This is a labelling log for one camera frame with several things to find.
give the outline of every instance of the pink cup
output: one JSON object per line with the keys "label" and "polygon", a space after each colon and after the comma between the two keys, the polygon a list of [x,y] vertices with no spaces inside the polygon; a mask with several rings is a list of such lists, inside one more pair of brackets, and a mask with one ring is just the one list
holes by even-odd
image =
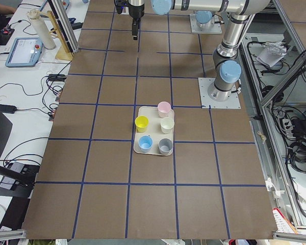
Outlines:
{"label": "pink cup", "polygon": [[158,113],[160,117],[167,117],[169,116],[169,112],[171,110],[171,105],[166,102],[166,101],[162,101],[158,104]]}

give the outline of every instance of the tray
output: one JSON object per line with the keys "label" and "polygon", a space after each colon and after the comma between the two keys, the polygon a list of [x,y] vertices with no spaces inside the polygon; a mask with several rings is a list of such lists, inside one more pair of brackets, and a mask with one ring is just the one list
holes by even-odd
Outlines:
{"label": "tray", "polygon": [[[173,143],[173,130],[169,134],[164,134],[161,131],[160,121],[162,118],[159,117],[158,108],[151,107],[151,106],[142,106],[139,108],[138,116],[146,116],[148,118],[148,126],[147,130],[144,133],[138,133],[136,130],[135,133],[135,142],[134,142],[134,151],[138,154],[149,154],[149,155],[160,155],[160,156],[169,156],[172,152],[168,155],[163,155],[159,151],[159,141],[163,138],[170,139]],[[171,109],[169,113],[169,117],[174,120],[174,111]],[[153,140],[152,148],[149,152],[142,152],[138,146],[138,140],[140,137],[144,135],[149,135]]]}

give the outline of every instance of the cup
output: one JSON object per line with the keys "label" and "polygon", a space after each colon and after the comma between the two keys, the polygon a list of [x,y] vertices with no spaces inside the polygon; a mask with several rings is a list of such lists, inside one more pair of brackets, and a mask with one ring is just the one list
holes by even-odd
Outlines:
{"label": "cup", "polygon": [[167,117],[169,115],[170,110],[171,105],[168,102],[162,101],[158,104],[158,113],[160,117]]}
{"label": "cup", "polygon": [[149,152],[152,148],[153,140],[151,137],[144,135],[138,140],[138,146],[142,152]]}
{"label": "cup", "polygon": [[172,129],[174,127],[174,121],[171,117],[165,117],[161,119],[161,130],[165,134],[169,134],[172,132]]}
{"label": "cup", "polygon": [[173,144],[170,139],[164,138],[159,142],[159,150],[162,155],[170,155],[173,150]]}
{"label": "cup", "polygon": [[136,125],[137,132],[139,133],[145,132],[148,126],[148,118],[146,116],[136,117],[135,125]]}

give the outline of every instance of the white cylinder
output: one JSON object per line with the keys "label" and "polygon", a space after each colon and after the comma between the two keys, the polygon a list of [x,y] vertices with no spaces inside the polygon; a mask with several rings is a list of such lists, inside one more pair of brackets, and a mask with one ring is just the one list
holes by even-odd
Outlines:
{"label": "white cylinder", "polygon": [[43,42],[44,47],[48,50],[53,50],[56,47],[56,44],[53,41],[53,38],[49,33],[48,28],[46,27],[46,24],[41,18],[40,12],[36,9],[32,9],[30,12],[27,13],[27,16],[29,17],[30,22],[36,33],[39,35],[39,38]]}

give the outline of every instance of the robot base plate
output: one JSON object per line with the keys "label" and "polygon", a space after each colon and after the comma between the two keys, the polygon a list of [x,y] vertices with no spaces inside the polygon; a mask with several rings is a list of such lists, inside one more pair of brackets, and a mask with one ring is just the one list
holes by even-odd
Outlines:
{"label": "robot base plate", "polygon": [[241,109],[237,93],[232,93],[229,99],[224,102],[218,102],[208,95],[208,88],[214,82],[215,78],[198,78],[200,102],[202,108],[217,108],[217,109]]}
{"label": "robot base plate", "polygon": [[[221,30],[221,26],[219,23],[215,23],[214,25],[212,25],[211,28],[207,29],[207,30],[202,30],[202,28],[200,28],[197,24],[196,24],[196,17],[195,14],[190,14],[189,15],[190,18],[190,27],[192,30],[192,33],[198,33],[198,34],[215,34],[215,35],[221,35],[222,34],[222,30]],[[219,17],[218,16],[214,16],[214,21],[219,21]]]}

